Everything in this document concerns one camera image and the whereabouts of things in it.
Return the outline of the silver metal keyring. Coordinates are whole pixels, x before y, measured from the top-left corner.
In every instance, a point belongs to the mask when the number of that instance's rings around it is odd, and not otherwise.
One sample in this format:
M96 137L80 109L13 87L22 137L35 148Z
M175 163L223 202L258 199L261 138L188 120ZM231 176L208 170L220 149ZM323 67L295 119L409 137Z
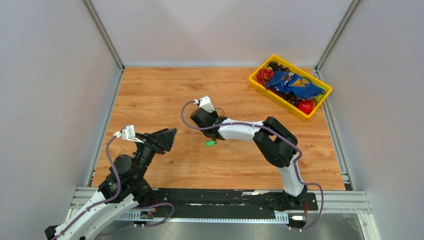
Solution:
M219 117L227 117L226 112L221 107L216 107L215 111L217 112Z

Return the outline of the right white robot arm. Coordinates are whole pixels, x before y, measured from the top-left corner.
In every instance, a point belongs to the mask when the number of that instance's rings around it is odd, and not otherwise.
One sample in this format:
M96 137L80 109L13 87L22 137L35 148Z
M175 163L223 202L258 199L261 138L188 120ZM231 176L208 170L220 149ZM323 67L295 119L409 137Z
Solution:
M292 209L298 209L306 201L308 187L301 183L300 174L295 167L297 138L276 118L267 117L264 121L236 121L219 116L214 110L207 112L196 109L190 119L197 129L212 140L241 140L255 143L264 158L278 172L283 182L284 202Z

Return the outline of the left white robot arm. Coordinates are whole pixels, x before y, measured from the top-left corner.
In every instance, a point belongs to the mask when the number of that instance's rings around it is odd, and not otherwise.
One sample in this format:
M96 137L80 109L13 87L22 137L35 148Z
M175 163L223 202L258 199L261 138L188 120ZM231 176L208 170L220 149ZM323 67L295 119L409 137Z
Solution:
M154 199L145 174L155 155L171 151L177 132L177 128L164 128L153 133L137 133L133 125L126 125L115 132L105 147L110 174L75 215L60 225L47 227L44 231L46 238L93 240L109 224L134 208L147 211L149 218L161 206L170 207L174 212L173 204ZM133 155L111 158L109 147L118 138L135 143Z

